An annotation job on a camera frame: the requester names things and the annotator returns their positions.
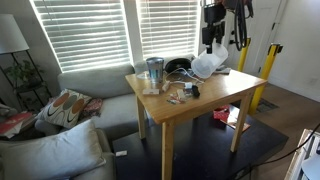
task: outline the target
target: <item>wooden floor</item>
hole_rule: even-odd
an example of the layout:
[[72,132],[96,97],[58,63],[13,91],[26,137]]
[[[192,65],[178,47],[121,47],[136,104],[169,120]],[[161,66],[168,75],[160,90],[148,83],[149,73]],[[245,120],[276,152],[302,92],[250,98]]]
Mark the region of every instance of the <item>wooden floor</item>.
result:
[[[269,159],[272,160],[296,148],[303,129],[314,129],[320,123],[320,103],[270,84],[266,86],[263,98],[279,108],[255,114],[253,117],[289,137],[284,149]],[[293,154],[280,161],[255,168],[251,173],[251,179],[283,180],[292,157]]]

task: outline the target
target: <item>table leg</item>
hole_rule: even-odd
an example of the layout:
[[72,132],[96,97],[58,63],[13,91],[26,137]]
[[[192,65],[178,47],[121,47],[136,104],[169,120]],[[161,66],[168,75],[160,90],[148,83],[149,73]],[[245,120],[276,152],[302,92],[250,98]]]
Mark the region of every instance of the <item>table leg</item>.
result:
[[136,96],[137,99],[137,110],[138,110],[138,124],[139,124],[139,136],[140,139],[143,139],[146,137],[146,126],[145,126],[145,117],[144,117],[144,106],[142,105],[140,99],[138,96]]
[[173,162],[173,121],[162,124],[162,180],[170,180]]
[[247,116],[249,106],[250,106],[252,93],[253,93],[253,91],[248,91],[247,94],[241,99],[240,111],[239,111],[236,129],[235,129],[233,139],[232,139],[232,144],[231,144],[231,151],[232,152],[235,152],[238,149],[243,125],[246,120],[246,116]]

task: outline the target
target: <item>window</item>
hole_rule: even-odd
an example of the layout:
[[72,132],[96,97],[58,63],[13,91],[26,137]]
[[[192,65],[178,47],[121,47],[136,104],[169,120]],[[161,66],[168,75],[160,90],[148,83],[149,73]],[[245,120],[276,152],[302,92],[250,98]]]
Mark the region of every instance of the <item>window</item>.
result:
[[143,58],[197,55],[198,0],[139,0]]
[[62,72],[131,60],[122,0],[31,0]]

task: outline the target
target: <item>white pillow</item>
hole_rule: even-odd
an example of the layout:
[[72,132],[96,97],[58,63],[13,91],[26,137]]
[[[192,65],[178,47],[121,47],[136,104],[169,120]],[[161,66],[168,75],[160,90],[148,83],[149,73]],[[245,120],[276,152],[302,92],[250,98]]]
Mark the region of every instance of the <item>white pillow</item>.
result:
[[4,179],[62,179],[105,164],[91,120],[54,136],[1,149]]

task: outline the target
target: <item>clear container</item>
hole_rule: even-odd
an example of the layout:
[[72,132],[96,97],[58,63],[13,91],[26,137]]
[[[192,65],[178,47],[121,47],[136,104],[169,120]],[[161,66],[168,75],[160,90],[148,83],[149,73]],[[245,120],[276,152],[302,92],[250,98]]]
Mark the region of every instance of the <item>clear container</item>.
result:
[[221,44],[212,45],[212,54],[204,50],[191,62],[192,71],[200,78],[206,79],[227,59],[228,51]]
[[160,57],[152,57],[146,60],[151,83],[162,83],[163,78],[163,62]]

